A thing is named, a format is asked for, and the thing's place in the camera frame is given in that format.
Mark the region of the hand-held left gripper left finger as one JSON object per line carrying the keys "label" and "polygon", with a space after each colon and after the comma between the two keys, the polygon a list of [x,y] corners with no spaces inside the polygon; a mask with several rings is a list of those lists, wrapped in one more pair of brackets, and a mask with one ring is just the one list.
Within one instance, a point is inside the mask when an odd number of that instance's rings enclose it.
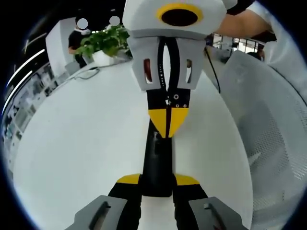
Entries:
{"label": "hand-held left gripper left finger", "polygon": [[108,195],[100,195],[76,212],[68,230],[136,230],[141,217],[140,174],[118,179]]}

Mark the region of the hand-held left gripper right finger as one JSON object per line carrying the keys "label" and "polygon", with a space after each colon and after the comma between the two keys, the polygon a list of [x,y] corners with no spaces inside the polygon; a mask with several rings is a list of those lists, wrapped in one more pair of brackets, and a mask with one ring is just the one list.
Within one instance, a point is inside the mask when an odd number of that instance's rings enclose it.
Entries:
{"label": "hand-held left gripper right finger", "polygon": [[241,216],[216,197],[208,197],[199,181],[175,174],[173,201],[179,230],[245,230]]}

